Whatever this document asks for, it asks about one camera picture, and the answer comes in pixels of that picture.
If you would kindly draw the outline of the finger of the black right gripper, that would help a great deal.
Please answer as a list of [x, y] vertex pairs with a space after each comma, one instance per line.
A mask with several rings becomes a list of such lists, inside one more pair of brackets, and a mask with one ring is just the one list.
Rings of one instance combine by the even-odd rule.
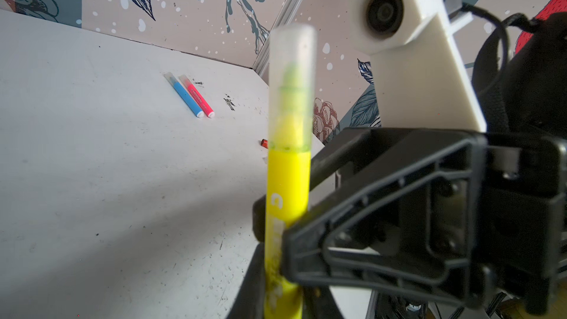
[[479, 235], [478, 198], [483, 179], [483, 136], [471, 131], [409, 128], [347, 128], [310, 162], [310, 189], [334, 173], [342, 182], [301, 217], [300, 223], [320, 223], [323, 216], [344, 217], [346, 208], [367, 197], [379, 199], [430, 176], [435, 184], [450, 174], [471, 178], [470, 201], [440, 217], [434, 236], [453, 234], [459, 242]]
[[378, 208], [363, 197], [344, 217], [299, 220], [283, 235], [283, 275], [305, 287], [361, 287], [426, 301], [425, 285], [434, 277], [425, 247], [430, 180], [380, 198]]

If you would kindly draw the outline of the pink-red highlighter pen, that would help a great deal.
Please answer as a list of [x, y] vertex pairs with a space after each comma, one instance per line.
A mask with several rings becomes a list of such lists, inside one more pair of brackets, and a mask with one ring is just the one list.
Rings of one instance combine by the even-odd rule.
[[196, 101], [197, 105], [201, 108], [201, 110], [205, 113], [208, 118], [214, 118], [215, 112], [205, 100], [205, 98], [201, 95], [201, 93], [196, 88], [196, 85], [186, 76], [180, 75], [181, 82], [185, 85], [190, 96]]

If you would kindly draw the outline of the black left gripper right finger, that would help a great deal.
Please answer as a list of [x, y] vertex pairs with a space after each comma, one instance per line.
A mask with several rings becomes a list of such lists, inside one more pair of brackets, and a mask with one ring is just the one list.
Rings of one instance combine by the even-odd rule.
[[329, 287], [304, 287], [303, 319], [343, 319]]

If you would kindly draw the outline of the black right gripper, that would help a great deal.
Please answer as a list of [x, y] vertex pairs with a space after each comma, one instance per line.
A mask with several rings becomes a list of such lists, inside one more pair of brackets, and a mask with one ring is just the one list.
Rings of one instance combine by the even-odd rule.
[[497, 290], [548, 313], [566, 270], [566, 145], [552, 137], [428, 130], [425, 300], [479, 308]]

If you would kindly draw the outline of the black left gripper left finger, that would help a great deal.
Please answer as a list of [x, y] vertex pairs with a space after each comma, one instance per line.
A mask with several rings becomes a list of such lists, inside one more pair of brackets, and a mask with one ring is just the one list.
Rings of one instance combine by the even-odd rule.
[[226, 319], [262, 319], [264, 317], [265, 279], [264, 244], [259, 243]]

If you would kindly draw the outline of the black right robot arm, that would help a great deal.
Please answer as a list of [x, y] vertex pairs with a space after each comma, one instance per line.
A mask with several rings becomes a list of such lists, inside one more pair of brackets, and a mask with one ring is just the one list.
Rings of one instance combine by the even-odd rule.
[[566, 277], [566, 14], [505, 20], [472, 82], [487, 132], [346, 128], [313, 161], [343, 181], [283, 235], [283, 277], [306, 318], [339, 318], [331, 287], [373, 292], [373, 318], [437, 302], [493, 313], [498, 297], [548, 313]]

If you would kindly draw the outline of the yellow highlighter pen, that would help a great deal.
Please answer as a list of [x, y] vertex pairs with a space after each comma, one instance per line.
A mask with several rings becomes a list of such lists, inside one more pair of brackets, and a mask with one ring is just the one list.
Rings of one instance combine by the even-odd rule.
[[283, 233], [307, 211], [311, 152], [268, 148], [264, 269], [265, 318], [301, 318], [302, 289], [281, 274]]

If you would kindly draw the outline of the blue highlighter pen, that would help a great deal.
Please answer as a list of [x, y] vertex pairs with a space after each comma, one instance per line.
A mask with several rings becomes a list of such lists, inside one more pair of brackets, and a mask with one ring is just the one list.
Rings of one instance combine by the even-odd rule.
[[191, 97], [186, 88], [184, 88], [183, 85], [170, 72], [165, 73], [164, 77], [169, 82], [169, 84], [172, 85], [177, 94], [181, 97], [181, 99], [185, 102], [185, 104], [193, 112], [193, 114], [197, 118], [203, 118], [205, 116], [205, 113], [198, 105], [198, 103]]

